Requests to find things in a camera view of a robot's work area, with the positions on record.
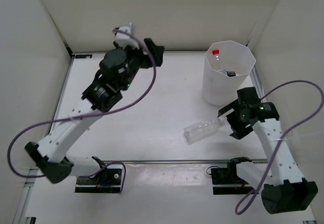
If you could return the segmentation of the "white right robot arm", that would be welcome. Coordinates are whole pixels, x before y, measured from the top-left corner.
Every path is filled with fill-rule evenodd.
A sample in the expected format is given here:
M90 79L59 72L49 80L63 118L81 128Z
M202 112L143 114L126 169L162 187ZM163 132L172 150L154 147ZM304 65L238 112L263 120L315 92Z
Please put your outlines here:
M231 137L240 140L255 132L268 160L266 169L261 171L247 157L233 158L228 162L228 179L232 183L248 183L252 187L250 200L260 195L270 214L306 210L318 187L314 181L306 180L294 160L275 105L262 102L254 87L246 87L238 90L237 99L220 109L218 115L225 113Z

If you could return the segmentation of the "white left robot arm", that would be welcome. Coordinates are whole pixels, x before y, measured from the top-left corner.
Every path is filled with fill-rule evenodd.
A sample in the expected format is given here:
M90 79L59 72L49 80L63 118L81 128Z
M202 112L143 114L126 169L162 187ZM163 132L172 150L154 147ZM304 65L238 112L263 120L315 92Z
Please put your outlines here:
M99 62L93 81L82 93L80 102L69 117L60 119L57 127L38 142L29 142L26 152L34 160L43 176L51 183L59 183L69 176L90 178L102 183L106 178L107 164L97 157L78 158L67 155L71 146L122 99L140 69L160 67L164 46L157 46L152 39L144 45L134 40L125 44L114 41Z

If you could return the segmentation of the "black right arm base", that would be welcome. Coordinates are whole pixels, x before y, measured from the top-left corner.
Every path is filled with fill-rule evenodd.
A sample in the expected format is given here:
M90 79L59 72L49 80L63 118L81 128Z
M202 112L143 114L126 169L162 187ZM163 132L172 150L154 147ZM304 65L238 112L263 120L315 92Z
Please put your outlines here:
M212 179L213 195L245 195L253 190L246 181L234 176L229 168L211 166L206 174Z

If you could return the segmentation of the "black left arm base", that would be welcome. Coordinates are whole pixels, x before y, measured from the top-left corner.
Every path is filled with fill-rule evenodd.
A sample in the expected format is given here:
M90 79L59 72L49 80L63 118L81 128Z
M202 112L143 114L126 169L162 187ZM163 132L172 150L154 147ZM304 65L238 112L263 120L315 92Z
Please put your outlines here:
M121 194L126 178L126 166L122 162L105 164L103 170L91 177L78 177L75 193Z

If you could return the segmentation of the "red label plastic bottle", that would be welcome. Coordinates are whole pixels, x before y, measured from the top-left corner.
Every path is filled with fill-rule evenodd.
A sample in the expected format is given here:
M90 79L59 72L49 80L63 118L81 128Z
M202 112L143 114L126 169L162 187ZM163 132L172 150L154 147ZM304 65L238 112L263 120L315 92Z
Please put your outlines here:
M220 50L219 49L214 49L212 51L212 55L213 55L213 58L214 58L214 61L215 61L215 65L218 66L218 67L221 67L221 62L222 62L222 54L220 53Z

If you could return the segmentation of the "black label plastic bottle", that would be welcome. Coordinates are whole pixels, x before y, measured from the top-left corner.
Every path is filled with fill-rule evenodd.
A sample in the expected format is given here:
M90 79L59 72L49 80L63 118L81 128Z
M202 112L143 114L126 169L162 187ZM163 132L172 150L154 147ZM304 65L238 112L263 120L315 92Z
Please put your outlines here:
M222 73L228 77L235 77L236 73L234 71L228 71L228 70L224 70L222 71Z

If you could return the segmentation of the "clear unlabeled plastic bottle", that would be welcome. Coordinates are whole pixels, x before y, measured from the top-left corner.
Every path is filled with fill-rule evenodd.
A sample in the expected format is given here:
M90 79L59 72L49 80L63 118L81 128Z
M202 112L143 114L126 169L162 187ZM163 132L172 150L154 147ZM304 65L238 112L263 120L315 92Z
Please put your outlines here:
M206 119L184 128L183 136L187 142L193 143L214 135L223 124L223 117Z

